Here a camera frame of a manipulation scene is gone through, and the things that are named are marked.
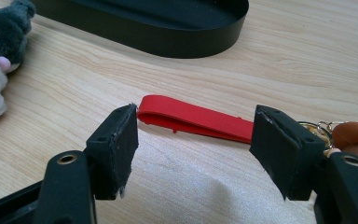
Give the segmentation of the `brown leather key fob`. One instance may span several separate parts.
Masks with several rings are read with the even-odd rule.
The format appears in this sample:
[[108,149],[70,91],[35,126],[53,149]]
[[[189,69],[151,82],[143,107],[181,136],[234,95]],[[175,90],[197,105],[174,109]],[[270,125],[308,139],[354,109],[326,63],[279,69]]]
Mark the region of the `brown leather key fob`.
[[339,124],[332,131],[332,136],[336,148],[358,156],[358,122]]

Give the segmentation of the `red strap keychain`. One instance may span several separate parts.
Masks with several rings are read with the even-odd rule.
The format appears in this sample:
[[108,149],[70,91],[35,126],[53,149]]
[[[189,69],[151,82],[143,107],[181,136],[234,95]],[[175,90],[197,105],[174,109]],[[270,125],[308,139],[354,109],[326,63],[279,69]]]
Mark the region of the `red strap keychain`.
[[137,113],[145,124],[250,144],[254,124],[163,95],[146,95]]

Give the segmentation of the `grey and white plush toy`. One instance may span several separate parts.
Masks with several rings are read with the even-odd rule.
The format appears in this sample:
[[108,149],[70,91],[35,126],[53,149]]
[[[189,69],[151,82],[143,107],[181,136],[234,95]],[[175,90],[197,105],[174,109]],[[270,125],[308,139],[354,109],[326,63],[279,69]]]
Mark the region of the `grey and white plush toy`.
[[7,110],[2,95],[7,74],[16,70],[24,59],[35,13],[36,7],[30,0],[13,0],[9,6],[0,8],[0,116]]

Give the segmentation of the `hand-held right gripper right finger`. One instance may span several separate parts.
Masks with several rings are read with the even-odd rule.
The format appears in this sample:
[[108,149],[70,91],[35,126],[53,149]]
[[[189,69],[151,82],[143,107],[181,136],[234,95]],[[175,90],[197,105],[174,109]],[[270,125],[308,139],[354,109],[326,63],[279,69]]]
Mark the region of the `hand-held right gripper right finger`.
[[307,201],[310,198],[311,171],[324,152],[321,138],[282,111],[258,105],[250,152],[284,199]]

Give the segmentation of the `black key holder stand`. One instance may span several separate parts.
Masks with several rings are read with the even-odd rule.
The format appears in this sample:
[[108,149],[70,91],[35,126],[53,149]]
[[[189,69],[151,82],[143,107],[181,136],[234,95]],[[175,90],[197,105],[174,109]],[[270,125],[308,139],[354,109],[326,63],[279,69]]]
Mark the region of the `black key holder stand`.
[[239,38],[248,0],[32,0],[37,14],[153,55],[209,57]]

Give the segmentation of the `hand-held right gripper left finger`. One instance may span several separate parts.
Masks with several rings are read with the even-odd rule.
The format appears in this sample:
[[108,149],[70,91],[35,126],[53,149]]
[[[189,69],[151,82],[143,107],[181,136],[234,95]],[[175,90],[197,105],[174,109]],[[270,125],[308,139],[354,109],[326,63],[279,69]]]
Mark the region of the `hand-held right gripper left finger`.
[[97,200],[123,197],[139,146],[137,106],[115,109],[86,142],[91,190]]

